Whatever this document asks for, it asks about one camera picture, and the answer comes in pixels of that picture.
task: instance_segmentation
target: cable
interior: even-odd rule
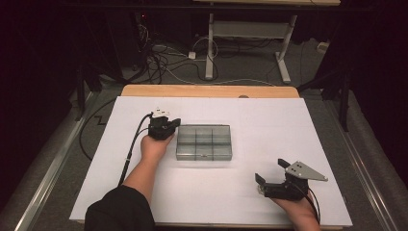
[[[140,122],[140,124],[139,124],[138,130],[136,130],[136,134],[135,134],[135,136],[133,137],[132,144],[130,145],[129,153],[128,153],[127,157],[126,157],[125,166],[123,167],[122,175],[120,176],[120,180],[119,180],[118,186],[120,186],[120,185],[123,183],[123,181],[125,180],[127,168],[128,168],[128,166],[129,166],[130,159],[132,158],[133,146],[135,145],[136,139],[138,138],[139,134],[141,133],[141,132],[140,132],[141,125],[144,123],[144,120],[145,120],[145,119],[147,119],[148,117],[152,117],[152,115],[153,115],[153,113],[145,115],[144,118],[141,120],[141,122]]]
[[[82,134],[84,132],[85,127],[87,126],[87,124],[89,123],[89,121],[100,111],[102,110],[104,107],[106,107],[107,105],[109,105],[112,102],[115,102],[116,98],[109,100],[108,102],[106,102],[105,104],[103,104],[99,109],[97,109],[92,115],[90,115],[90,117],[87,119],[87,121],[85,121],[84,126],[81,128],[81,131],[79,132],[79,146],[81,147],[82,152],[84,153],[84,155],[87,157],[88,160],[92,161],[92,158],[88,155],[88,153],[85,151],[84,145],[82,144]]]
[[[316,204],[318,205],[318,212],[319,212],[319,223],[320,223],[320,206],[319,206],[319,202],[318,199],[316,198],[315,193],[309,188],[309,191],[312,193],[313,197],[315,198]]]
[[[252,82],[257,82],[257,83],[262,83],[262,84],[266,84],[266,85],[270,85],[270,86],[274,86],[273,84],[261,81],[261,80],[254,80],[254,79],[238,79],[238,80],[230,80],[230,81],[224,81],[224,82],[218,82],[218,83],[211,83],[211,84],[197,84],[194,82],[189,82],[189,81],[185,81],[180,79],[179,77],[177,77],[173,72],[171,72],[171,70],[166,68],[166,71],[168,71],[168,73],[170,73],[175,79],[177,79],[180,82],[186,83],[186,84],[191,84],[191,85],[198,85],[198,86],[210,86],[210,85],[222,85],[222,84],[227,84],[227,83],[233,83],[233,82],[239,82],[239,81],[252,81]]]
[[[307,199],[307,201],[309,202],[309,204],[312,206],[313,211],[315,212],[315,218],[316,218],[316,220],[318,221],[318,224],[320,224],[320,208],[319,208],[318,199],[315,197],[316,203],[317,203],[318,208],[319,208],[319,213],[318,213],[318,211],[316,210],[315,204],[314,204],[313,201],[309,198],[309,196],[308,196],[307,194],[305,194],[305,193],[303,192],[303,190],[300,189],[296,184],[294,184],[294,183],[292,183],[292,182],[289,182],[289,183],[290,183],[292,186],[294,186],[295,188],[297,188],[297,189],[303,194],[303,196]]]

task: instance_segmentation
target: tabletop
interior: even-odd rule
[[[278,158],[302,161],[328,177],[327,182],[309,183],[319,200],[322,228],[352,225],[306,104],[291,87],[126,86],[70,219],[84,221],[88,206],[117,186],[139,120],[156,107],[169,111],[169,119],[181,118],[182,124],[230,125],[233,149],[231,161],[177,161],[176,131],[156,175],[151,209],[158,225],[291,227],[255,182],[255,173],[270,183],[283,182]],[[129,169],[140,159],[137,150],[138,142]]]

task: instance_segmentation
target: wooden board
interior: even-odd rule
[[[298,98],[293,87],[128,85],[122,96]]]

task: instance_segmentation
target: transparent plastic box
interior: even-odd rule
[[[229,125],[180,125],[177,136],[178,161],[231,161]]]

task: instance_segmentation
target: white paper sheet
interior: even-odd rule
[[[140,120],[159,107],[182,124],[231,126],[230,162],[177,161],[174,138],[157,172],[151,209],[158,223],[290,225],[284,212],[258,194],[255,172],[282,183],[282,158],[328,177],[309,181],[321,225],[350,226],[336,179],[303,99],[118,97],[70,219],[84,220],[90,204],[115,188]],[[136,141],[128,172],[140,159]]]

